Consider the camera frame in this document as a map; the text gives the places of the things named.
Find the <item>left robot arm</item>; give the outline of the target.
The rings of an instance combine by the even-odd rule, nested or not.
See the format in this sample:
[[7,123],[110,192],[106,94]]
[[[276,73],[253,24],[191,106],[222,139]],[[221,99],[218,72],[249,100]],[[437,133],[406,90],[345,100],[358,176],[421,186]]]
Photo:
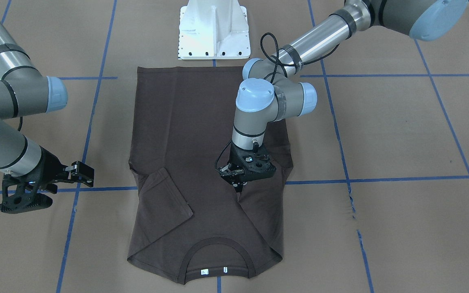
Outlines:
[[255,180],[274,176],[264,145],[267,125],[314,111],[318,95],[313,85],[290,77],[321,61],[359,31],[382,26],[412,39],[433,41],[445,35],[461,18],[467,0],[346,0],[344,7],[290,44],[276,47],[275,55],[250,59],[236,98],[227,165],[220,176],[237,193]]

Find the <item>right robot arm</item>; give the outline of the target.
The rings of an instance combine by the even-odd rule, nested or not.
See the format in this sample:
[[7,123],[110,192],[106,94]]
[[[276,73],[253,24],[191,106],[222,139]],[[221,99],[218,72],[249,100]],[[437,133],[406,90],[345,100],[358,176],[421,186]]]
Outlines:
[[80,161],[66,166],[41,145],[28,139],[5,120],[63,109],[68,102],[64,83],[43,76],[26,50],[0,21],[0,172],[13,184],[45,189],[56,182],[94,184],[94,169]]

